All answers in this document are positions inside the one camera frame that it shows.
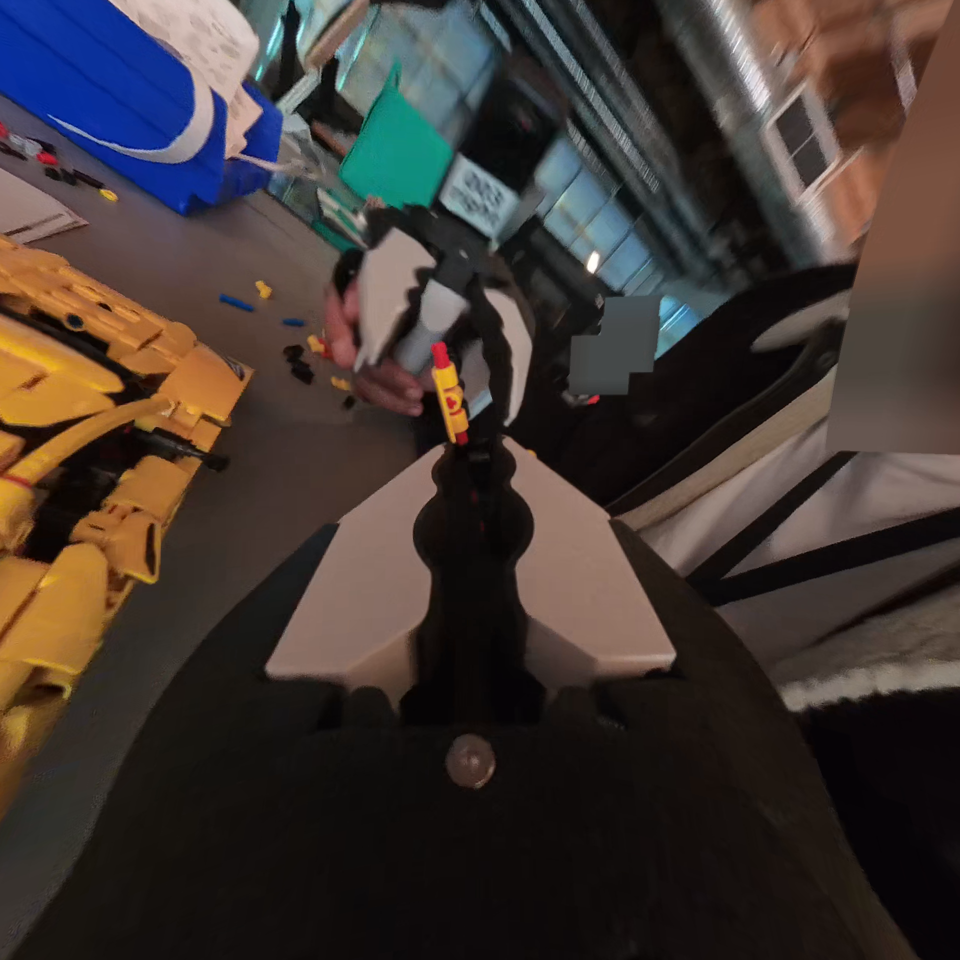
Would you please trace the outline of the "wooden tilting book stand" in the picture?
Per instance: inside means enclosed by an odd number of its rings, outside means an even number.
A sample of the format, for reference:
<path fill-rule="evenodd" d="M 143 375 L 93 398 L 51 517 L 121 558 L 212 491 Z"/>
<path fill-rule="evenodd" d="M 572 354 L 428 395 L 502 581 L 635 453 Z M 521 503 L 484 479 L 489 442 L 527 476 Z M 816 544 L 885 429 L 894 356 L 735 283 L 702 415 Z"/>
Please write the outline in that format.
<path fill-rule="evenodd" d="M 334 58 L 350 34 L 366 18 L 370 1 L 343 2 L 324 22 L 318 35 L 306 46 L 301 65 L 306 74 L 320 73 Z"/>

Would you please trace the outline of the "small yellow connector brick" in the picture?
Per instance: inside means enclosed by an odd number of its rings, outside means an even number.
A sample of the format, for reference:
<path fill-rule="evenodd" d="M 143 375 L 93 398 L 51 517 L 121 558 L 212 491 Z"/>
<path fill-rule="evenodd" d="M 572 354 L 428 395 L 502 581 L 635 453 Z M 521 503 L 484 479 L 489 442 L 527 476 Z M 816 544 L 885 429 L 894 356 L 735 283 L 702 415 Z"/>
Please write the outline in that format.
<path fill-rule="evenodd" d="M 459 372 L 450 359 L 450 365 L 444 368 L 438 368 L 431 364 L 430 373 L 437 394 L 444 429 L 450 444 L 453 445 L 451 442 L 452 434 L 463 430 L 469 431 L 470 428 L 469 415 L 464 407 L 464 391 L 461 387 Z"/>

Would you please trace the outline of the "open instruction booklet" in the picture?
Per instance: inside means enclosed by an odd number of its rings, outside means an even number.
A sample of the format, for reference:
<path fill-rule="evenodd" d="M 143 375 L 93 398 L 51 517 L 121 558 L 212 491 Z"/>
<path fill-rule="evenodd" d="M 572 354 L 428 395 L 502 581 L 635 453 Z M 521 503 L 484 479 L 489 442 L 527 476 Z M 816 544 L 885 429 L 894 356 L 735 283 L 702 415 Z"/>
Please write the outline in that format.
<path fill-rule="evenodd" d="M 41 189 L 1 169 L 2 237 L 26 245 L 88 224 Z"/>

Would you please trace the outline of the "dark ceiling pipes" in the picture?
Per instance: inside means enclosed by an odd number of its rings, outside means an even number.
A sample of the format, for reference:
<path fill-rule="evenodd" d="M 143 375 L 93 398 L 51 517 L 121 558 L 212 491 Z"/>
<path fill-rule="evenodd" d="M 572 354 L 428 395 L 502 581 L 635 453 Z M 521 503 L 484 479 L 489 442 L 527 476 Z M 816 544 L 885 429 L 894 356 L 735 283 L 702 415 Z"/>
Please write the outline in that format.
<path fill-rule="evenodd" d="M 503 1 L 497 12 L 572 102 L 582 129 L 662 234 L 681 224 L 676 150 L 588 2 Z"/>

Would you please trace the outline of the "scattered mixed brick pieces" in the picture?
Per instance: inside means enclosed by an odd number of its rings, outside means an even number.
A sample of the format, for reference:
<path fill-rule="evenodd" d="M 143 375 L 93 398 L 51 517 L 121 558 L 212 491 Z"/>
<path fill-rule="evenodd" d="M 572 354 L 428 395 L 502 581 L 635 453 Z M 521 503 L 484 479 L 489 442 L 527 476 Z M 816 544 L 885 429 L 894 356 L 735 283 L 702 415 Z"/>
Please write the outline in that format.
<path fill-rule="evenodd" d="M 274 298 L 274 288 L 264 280 L 258 279 L 253 283 L 258 304 L 267 304 Z M 228 293 L 218 294 L 218 302 L 232 309 L 252 314 L 260 309 L 252 300 L 247 300 Z M 326 334 L 315 328 L 308 318 L 299 315 L 277 315 L 276 322 L 283 330 L 292 331 L 299 340 L 289 343 L 282 348 L 282 356 L 289 374 L 299 383 L 310 386 L 317 379 L 317 369 L 314 361 L 332 363 L 332 351 Z M 344 411 L 352 411 L 357 405 L 352 381 L 345 375 L 331 374 L 329 378 L 331 388 L 338 392 L 341 406 Z"/>

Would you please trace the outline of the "small cluster of brick pieces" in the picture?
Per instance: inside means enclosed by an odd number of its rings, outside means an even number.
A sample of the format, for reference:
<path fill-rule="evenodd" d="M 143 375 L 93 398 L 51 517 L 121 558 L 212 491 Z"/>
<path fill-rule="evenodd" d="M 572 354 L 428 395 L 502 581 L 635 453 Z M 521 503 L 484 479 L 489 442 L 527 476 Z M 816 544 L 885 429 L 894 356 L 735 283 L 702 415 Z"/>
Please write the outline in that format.
<path fill-rule="evenodd" d="M 22 136 L 1 123 L 1 153 L 20 162 L 31 162 L 43 168 L 48 179 L 67 186 L 88 186 L 103 199 L 118 203 L 117 194 L 100 179 L 63 162 L 53 144 Z"/>

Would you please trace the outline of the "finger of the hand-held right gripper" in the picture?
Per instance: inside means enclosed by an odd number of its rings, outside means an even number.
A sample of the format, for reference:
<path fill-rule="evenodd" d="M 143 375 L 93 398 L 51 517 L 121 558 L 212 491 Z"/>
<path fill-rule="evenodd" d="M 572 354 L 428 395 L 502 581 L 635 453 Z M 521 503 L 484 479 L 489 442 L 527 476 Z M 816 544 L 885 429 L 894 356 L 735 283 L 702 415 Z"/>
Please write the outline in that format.
<path fill-rule="evenodd" d="M 397 226 L 367 249 L 356 279 L 359 345 L 353 372 L 377 366 L 394 345 L 410 308 L 409 292 L 423 273 L 430 279 L 436 258 L 414 236 Z"/>
<path fill-rule="evenodd" d="M 522 408 L 536 322 L 514 284 L 468 288 L 468 416 L 472 444 L 491 441 Z"/>

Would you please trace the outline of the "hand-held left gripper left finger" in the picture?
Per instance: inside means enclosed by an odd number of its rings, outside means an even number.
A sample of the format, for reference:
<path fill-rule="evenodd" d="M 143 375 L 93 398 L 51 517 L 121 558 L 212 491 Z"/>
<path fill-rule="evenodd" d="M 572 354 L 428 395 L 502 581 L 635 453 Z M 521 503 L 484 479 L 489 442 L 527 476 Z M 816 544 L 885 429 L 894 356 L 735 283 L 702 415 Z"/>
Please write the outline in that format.
<path fill-rule="evenodd" d="M 414 524 L 436 495 L 445 451 L 434 447 L 342 517 L 265 664 L 270 679 L 376 688 L 400 707 L 416 681 L 412 637 L 431 589 Z"/>

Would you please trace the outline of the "person's right hand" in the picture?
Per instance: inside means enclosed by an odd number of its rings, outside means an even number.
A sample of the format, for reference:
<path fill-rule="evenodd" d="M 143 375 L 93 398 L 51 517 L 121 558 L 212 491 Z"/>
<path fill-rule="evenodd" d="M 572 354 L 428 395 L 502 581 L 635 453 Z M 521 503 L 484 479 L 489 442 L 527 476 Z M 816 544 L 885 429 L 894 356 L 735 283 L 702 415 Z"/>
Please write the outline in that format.
<path fill-rule="evenodd" d="M 341 294 L 332 282 L 325 289 L 323 326 L 333 362 L 352 373 L 353 392 L 359 400 L 401 416 L 416 418 L 424 412 L 425 388 L 412 374 L 391 359 L 378 366 L 356 366 L 361 311 L 356 283 Z"/>

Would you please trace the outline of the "blue plastic bin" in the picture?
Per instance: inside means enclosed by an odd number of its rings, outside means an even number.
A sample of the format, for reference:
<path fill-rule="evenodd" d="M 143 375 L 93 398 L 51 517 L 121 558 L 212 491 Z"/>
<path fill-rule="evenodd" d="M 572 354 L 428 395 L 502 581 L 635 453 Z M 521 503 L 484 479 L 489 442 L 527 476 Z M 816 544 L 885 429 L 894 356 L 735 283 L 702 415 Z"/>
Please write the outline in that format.
<path fill-rule="evenodd" d="M 227 157 L 228 101 L 112 2 L 1 3 L 2 95 L 183 216 L 269 185 L 282 114 L 258 90 Z"/>

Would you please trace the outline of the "silver spiral air duct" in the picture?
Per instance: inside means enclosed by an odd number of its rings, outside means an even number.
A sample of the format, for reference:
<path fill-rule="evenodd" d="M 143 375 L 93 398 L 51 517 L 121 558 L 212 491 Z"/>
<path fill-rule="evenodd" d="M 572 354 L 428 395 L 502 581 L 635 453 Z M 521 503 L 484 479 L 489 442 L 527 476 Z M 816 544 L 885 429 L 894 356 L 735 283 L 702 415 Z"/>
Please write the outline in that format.
<path fill-rule="evenodd" d="M 799 198 L 786 159 L 771 141 L 786 104 L 784 82 L 762 54 L 749 2 L 657 2 L 678 49 L 726 140 L 739 172 L 792 265 L 843 258 L 832 215 L 821 198 Z"/>

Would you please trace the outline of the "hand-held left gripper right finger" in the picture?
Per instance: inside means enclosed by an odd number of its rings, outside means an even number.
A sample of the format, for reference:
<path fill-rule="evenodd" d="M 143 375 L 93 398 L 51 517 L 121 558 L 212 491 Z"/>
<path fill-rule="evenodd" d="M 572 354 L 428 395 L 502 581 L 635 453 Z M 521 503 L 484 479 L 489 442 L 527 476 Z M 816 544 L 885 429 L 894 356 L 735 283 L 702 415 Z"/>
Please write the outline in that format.
<path fill-rule="evenodd" d="M 510 438 L 480 469 L 492 716 L 537 724 L 549 700 L 670 669 L 676 650 L 606 510 Z"/>

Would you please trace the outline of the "white vent grille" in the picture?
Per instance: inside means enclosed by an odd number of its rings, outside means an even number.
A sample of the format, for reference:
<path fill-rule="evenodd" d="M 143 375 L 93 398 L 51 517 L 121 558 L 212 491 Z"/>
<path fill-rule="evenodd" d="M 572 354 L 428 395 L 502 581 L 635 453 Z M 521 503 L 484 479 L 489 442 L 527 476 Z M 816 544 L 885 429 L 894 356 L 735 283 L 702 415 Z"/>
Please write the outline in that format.
<path fill-rule="evenodd" d="M 840 161 L 832 120 L 807 82 L 797 86 L 772 114 L 765 124 L 764 138 L 794 203 L 813 196 Z"/>

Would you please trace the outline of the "white patterned paper bag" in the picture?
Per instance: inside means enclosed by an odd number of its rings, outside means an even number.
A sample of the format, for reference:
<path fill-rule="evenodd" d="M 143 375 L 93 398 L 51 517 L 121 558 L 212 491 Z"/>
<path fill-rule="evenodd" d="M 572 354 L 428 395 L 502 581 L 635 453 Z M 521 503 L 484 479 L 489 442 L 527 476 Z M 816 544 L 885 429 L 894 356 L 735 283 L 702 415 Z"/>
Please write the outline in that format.
<path fill-rule="evenodd" d="M 215 100 L 220 98 L 226 107 L 223 153 L 227 161 L 246 162 L 270 174 L 317 182 L 323 168 L 305 157 L 298 146 L 281 146 L 279 161 L 246 152 L 250 131 L 264 114 L 243 90 L 259 41 L 231 3 L 112 1 L 111 6 L 186 68 L 193 96 L 190 116 L 175 137 L 152 149 L 99 138 L 49 114 L 54 126 L 120 157 L 172 168 L 194 161 L 208 144 L 216 126 Z"/>

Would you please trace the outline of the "yellow toy brick car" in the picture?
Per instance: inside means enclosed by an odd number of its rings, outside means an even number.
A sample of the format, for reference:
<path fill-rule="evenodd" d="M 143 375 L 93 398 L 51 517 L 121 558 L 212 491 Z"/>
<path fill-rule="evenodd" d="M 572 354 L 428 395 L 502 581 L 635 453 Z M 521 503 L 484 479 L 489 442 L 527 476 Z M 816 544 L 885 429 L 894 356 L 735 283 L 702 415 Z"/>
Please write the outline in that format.
<path fill-rule="evenodd" d="M 1 245 L 1 815 L 254 371 L 49 251 Z"/>

